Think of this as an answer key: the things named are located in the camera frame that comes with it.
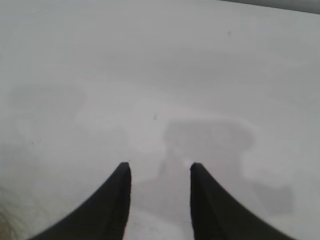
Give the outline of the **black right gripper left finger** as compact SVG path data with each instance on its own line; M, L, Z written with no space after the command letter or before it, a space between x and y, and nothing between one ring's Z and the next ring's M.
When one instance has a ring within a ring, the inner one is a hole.
M78 208L32 240L122 240L129 218L132 175L127 162Z

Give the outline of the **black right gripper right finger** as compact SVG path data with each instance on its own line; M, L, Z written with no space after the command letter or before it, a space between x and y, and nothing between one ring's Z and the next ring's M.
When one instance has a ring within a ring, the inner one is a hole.
M201 163L190 167L190 215L195 240L291 240L230 195Z

